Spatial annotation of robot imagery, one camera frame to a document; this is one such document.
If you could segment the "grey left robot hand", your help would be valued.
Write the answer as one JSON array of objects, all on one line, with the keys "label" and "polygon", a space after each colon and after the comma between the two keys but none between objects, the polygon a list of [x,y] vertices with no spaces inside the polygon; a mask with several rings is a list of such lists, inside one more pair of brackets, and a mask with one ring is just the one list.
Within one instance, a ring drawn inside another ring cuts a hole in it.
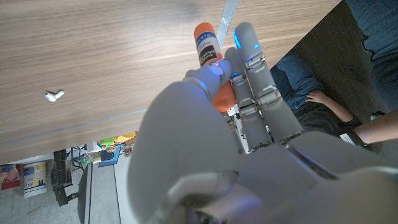
[{"label": "grey left robot hand", "polygon": [[[319,131],[282,99],[253,26],[240,23],[220,62],[190,70],[150,104],[134,144],[127,199],[135,223],[396,223],[397,167]],[[223,82],[248,89],[242,110],[268,125],[239,152],[211,104]]]}]

